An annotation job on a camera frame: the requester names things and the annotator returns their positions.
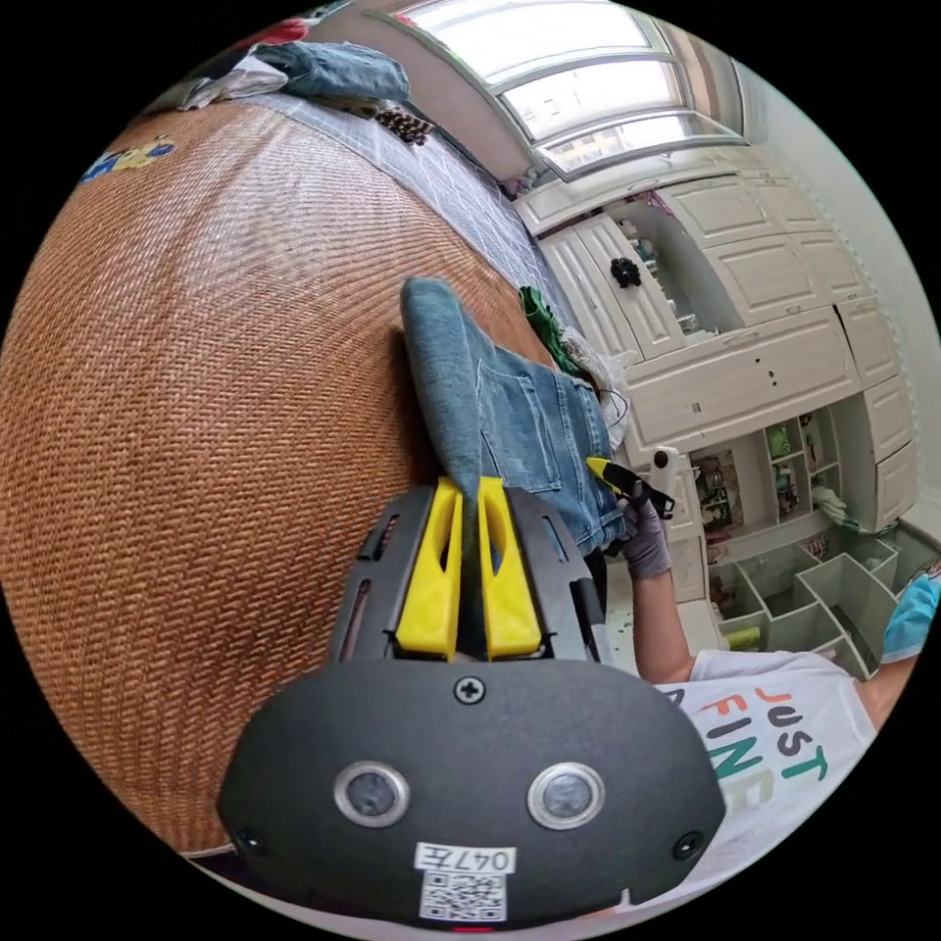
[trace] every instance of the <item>gloved hand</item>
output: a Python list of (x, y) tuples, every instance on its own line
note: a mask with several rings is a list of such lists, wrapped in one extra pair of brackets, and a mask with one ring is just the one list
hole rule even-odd
[[(635, 486), (633, 499), (643, 495), (643, 487)], [(633, 579), (653, 578), (669, 570), (669, 547), (667, 531), (650, 500), (635, 509), (627, 500), (620, 500), (619, 506), (627, 522), (626, 544), (621, 554), (627, 560), (630, 576)]]

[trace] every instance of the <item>woven mat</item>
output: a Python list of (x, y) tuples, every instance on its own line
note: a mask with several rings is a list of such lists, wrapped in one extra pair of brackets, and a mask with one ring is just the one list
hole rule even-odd
[(247, 104), (150, 118), (81, 184), (0, 359), (0, 579), (103, 780), (181, 852), (226, 842), (235, 738), (325, 651), (382, 505), (438, 473), (399, 332), (443, 275), (548, 364), (505, 282), (342, 145)]

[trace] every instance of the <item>cable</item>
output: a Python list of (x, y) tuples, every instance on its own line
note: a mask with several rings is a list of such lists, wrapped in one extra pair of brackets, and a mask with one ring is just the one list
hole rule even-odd
[(614, 423), (608, 425), (608, 431), (610, 431), (612, 428), (618, 427), (618, 425), (623, 421), (624, 416), (630, 411), (630, 403), (614, 389), (599, 389), (598, 392), (599, 394), (607, 392), (609, 395), (613, 395), (615, 398), (620, 399), (624, 405), (624, 411), (618, 415), (618, 417), (614, 420)]

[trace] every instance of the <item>denim fabric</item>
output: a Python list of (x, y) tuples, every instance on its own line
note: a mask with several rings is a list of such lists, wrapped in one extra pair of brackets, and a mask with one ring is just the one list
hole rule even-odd
[(613, 492), (585, 464), (611, 457), (590, 385), (496, 346), (442, 281), (405, 282), (402, 322), (431, 442), (471, 507), (480, 477), (499, 476), (552, 504), (583, 556), (624, 538)]
[(288, 77), (284, 91), (298, 98), (346, 97), (404, 102), (409, 80), (394, 59), (352, 42), (264, 43), (255, 55)]

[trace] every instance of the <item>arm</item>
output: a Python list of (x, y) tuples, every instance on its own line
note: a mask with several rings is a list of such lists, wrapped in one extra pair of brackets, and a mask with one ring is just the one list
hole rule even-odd
[(648, 683), (686, 683), (696, 658), (689, 644), (667, 571), (634, 578), (634, 659)]
[(628, 540), (623, 554), (634, 594), (634, 659), (648, 683), (689, 681), (695, 658), (679, 619), (664, 525), (648, 500), (623, 506)]

